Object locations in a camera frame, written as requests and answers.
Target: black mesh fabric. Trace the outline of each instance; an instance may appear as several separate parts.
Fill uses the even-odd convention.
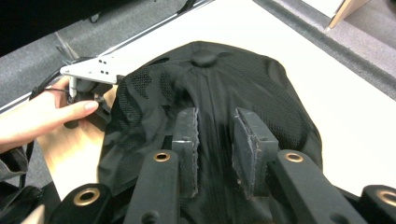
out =
[[[198,195],[181,200],[190,223],[261,223],[266,198],[246,200],[232,167],[237,107],[259,115],[281,149],[299,150],[322,167],[321,141],[285,69],[274,59],[230,46],[193,42],[125,77],[106,127],[99,181],[115,197],[131,189],[145,156],[172,135],[177,113],[197,107]]]

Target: round button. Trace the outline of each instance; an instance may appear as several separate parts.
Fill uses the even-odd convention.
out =
[[[216,63],[218,55],[209,50],[202,49],[192,55],[192,65],[196,67],[209,67]]]

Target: finger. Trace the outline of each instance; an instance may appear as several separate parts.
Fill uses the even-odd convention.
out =
[[[66,89],[67,85],[69,84],[69,78],[70,77],[61,77],[59,81],[52,85],[52,88],[60,90]]]
[[[63,123],[74,119],[82,119],[93,113],[98,106],[99,104],[95,101],[81,101],[57,109],[56,116]]]

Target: gray floor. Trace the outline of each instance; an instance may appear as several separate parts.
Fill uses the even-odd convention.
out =
[[[330,31],[325,31],[330,19],[301,1],[254,1],[396,99],[396,7],[389,0],[371,0]],[[97,23],[79,21],[58,33],[79,56],[94,56],[173,15],[184,3],[134,0],[102,15]],[[30,91],[63,64],[57,45],[56,35],[48,35],[0,58],[0,107]],[[39,146],[30,169],[28,184],[41,187],[50,182]]]

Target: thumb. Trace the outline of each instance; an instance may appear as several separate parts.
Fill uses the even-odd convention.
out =
[[[93,113],[99,104],[96,101],[81,101],[58,109],[58,119],[67,122],[82,119]]]

